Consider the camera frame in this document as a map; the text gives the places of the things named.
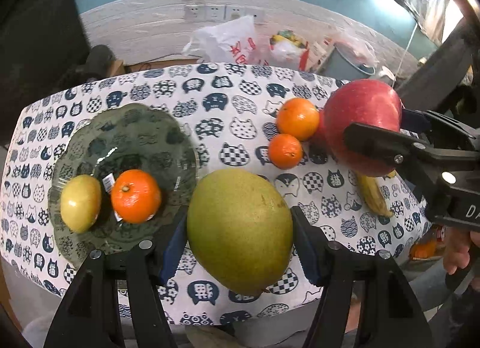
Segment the person right hand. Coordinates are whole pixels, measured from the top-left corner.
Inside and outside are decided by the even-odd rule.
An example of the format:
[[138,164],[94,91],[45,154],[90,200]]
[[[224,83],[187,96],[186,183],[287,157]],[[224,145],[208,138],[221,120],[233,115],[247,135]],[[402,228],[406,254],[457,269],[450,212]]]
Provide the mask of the person right hand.
[[448,275],[458,269],[465,269],[470,262],[470,246],[479,246],[480,234],[456,228],[448,228],[446,232],[443,266]]

